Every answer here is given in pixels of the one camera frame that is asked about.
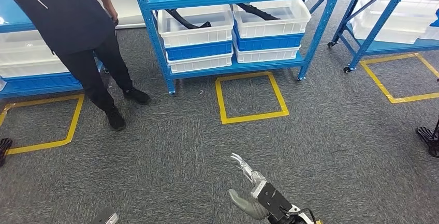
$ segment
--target yellow tape square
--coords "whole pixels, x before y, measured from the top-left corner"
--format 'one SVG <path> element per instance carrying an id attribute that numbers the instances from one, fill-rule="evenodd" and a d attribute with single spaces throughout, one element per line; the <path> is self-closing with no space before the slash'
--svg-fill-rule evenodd
<path id="1" fill-rule="evenodd" d="M 37 144 L 37 145 L 16 147 L 16 148 L 9 149 L 6 154 L 17 154 L 17 153 L 31 152 L 31 151 L 41 150 L 41 149 L 54 148 L 54 147 L 58 147 L 58 146 L 62 146 L 62 145 L 66 145 L 66 144 L 70 143 L 72 138 L 73 138 L 73 134 L 75 133 L 76 125 L 78 123 L 79 113 L 81 112 L 82 103 L 84 102 L 84 95 L 80 94 L 80 95 L 72 95 L 72 96 L 49 98 L 49 99 L 42 99 L 42 100 L 36 100 L 36 101 L 25 101 L 25 102 L 17 102 L 17 103 L 7 104 L 5 106 L 3 112 L 0 114 L 0 126 L 3 124 L 3 121 L 5 120 L 6 114 L 12 108 L 32 106 L 32 105 L 51 103 L 51 102 L 57 102 L 57 101 L 74 100 L 74 99 L 77 99 L 78 103 L 76 104 L 75 112 L 73 114 L 73 118 L 71 120 L 70 127 L 69 127 L 69 130 L 68 130 L 68 133 L 67 133 L 65 140 L 53 141 L 53 142 Z"/>
<path id="2" fill-rule="evenodd" d="M 228 81 L 228 80 L 235 80 L 235 79 L 261 77 L 261 76 L 268 76 L 268 78 L 270 79 L 271 86 L 273 87 L 274 93 L 276 94 L 276 98 L 277 98 L 279 104 L 281 105 L 281 111 L 228 118 L 227 114 L 226 114 L 226 107 L 224 105 L 223 91 L 221 89 L 221 82 Z M 223 124 L 230 124 L 230 123 L 237 123 L 237 122 L 248 122 L 248 121 L 262 120 L 262 119 L 275 118 L 275 117 L 289 115 L 284 98 L 282 97 L 281 91 L 279 90 L 279 86 L 276 83 L 276 79 L 274 78 L 273 73 L 271 73 L 269 71 L 241 74 L 241 75 L 227 76 L 227 77 L 219 77 L 215 81 L 215 87 L 216 87 L 216 96 L 218 98 L 218 105 L 219 105 L 219 111 L 220 111 L 219 114 L 221 116 L 221 122 Z"/>
<path id="3" fill-rule="evenodd" d="M 429 93 L 429 94 L 423 94 L 423 95 L 416 95 L 416 96 L 407 96 L 407 97 L 401 97 L 401 98 L 394 98 L 389 91 L 384 87 L 384 85 L 381 83 L 381 81 L 376 77 L 376 75 L 372 72 L 372 70 L 369 68 L 368 64 L 374 64 L 379 62 L 386 62 L 386 61 L 392 61 L 397 59 L 403 59 L 403 58 L 411 58 L 411 57 L 417 57 L 421 62 L 427 66 L 427 68 L 436 75 L 436 77 L 439 78 L 439 72 L 437 72 L 436 69 L 433 68 L 433 66 L 428 63 L 428 61 L 420 54 L 420 53 L 409 53 L 409 54 L 403 54 L 398 56 L 391 56 L 391 57 L 382 57 L 382 58 L 376 58 L 376 59 L 369 59 L 369 60 L 363 60 L 360 62 L 360 64 L 364 67 L 367 74 L 372 78 L 372 80 L 375 82 L 375 84 L 381 89 L 381 91 L 384 93 L 384 95 L 387 96 L 389 101 L 391 103 L 402 103 L 402 102 L 410 102 L 410 101 L 419 101 L 424 99 L 431 99 L 431 98 L 438 98 L 439 93 Z"/>

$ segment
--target navy shirt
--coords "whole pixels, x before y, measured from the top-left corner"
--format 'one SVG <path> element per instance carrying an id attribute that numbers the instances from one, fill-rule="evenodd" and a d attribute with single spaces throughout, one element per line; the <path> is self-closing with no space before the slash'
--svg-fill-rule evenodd
<path id="1" fill-rule="evenodd" d="M 58 55 L 98 47 L 114 24 L 97 0 L 14 0 Z"/>

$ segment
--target shoe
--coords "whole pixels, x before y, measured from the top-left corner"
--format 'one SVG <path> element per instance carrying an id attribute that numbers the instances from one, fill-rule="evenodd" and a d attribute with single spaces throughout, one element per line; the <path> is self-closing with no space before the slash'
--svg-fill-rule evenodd
<path id="1" fill-rule="evenodd" d="M 109 111 L 105 111 L 105 114 L 107 115 L 108 122 L 110 123 L 110 126 L 114 130 L 121 131 L 121 130 L 125 129 L 125 127 L 126 127 L 125 120 L 123 119 L 123 117 L 119 113 L 119 110 L 116 107 L 113 107 Z"/>
<path id="2" fill-rule="evenodd" d="M 124 91 L 124 96 L 128 99 L 136 101 L 140 105 L 148 105 L 151 102 L 151 98 L 144 92 L 131 88 L 128 91 Z"/>

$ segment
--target black hose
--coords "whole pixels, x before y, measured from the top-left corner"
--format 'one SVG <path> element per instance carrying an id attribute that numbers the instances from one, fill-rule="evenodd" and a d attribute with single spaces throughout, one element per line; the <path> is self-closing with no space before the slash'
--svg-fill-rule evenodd
<path id="1" fill-rule="evenodd" d="M 188 21 L 186 21 L 178 12 L 176 8 L 173 9 L 166 9 L 166 12 L 170 14 L 174 19 L 176 19 L 178 22 L 180 22 L 183 26 L 185 26 L 187 29 L 197 29 L 197 28 L 204 28 L 204 27 L 211 27 L 212 25 L 210 22 L 206 22 L 205 24 L 201 26 L 195 26 L 190 24 Z"/>
<path id="2" fill-rule="evenodd" d="M 277 17 L 272 16 L 269 13 L 266 13 L 258 8 L 256 8 L 255 6 L 252 6 L 250 4 L 245 4 L 245 3 L 238 3 L 237 4 L 240 8 L 244 9 L 244 11 L 246 13 L 251 13 L 254 14 L 256 16 L 261 17 L 262 19 L 264 19 L 265 21 L 273 21 L 273 20 L 280 20 Z"/>

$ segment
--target shelf caster wheel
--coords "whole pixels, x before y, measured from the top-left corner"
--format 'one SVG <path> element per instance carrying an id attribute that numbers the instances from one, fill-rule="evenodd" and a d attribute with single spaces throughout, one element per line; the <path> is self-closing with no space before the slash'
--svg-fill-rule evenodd
<path id="1" fill-rule="evenodd" d="M 328 43 L 328 48 L 332 48 L 335 44 L 337 44 L 336 42 L 329 42 Z"/>
<path id="2" fill-rule="evenodd" d="M 344 73 L 349 73 L 349 72 L 351 72 L 352 70 L 351 70 L 349 67 L 344 67 L 344 68 L 343 68 L 343 71 L 344 71 Z"/>

